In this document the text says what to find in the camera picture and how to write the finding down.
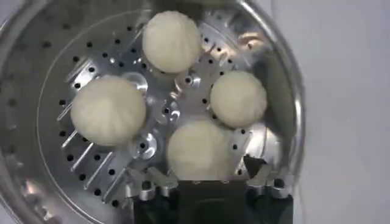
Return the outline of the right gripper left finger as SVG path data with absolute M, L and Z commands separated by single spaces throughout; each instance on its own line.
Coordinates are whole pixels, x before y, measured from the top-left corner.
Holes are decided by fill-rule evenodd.
M 179 182 L 174 177 L 164 175 L 155 167 L 149 167 L 141 179 L 139 198 L 142 201 L 149 201 L 157 194 L 170 197 L 171 192 L 178 186 Z

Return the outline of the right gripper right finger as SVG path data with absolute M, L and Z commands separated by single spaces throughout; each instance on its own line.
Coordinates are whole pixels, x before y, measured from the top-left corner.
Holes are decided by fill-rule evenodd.
M 293 194 L 293 175 L 287 167 L 274 169 L 271 164 L 261 158 L 243 157 L 250 178 L 246 184 L 254 189 L 257 195 L 270 195 L 276 199 L 286 199 Z

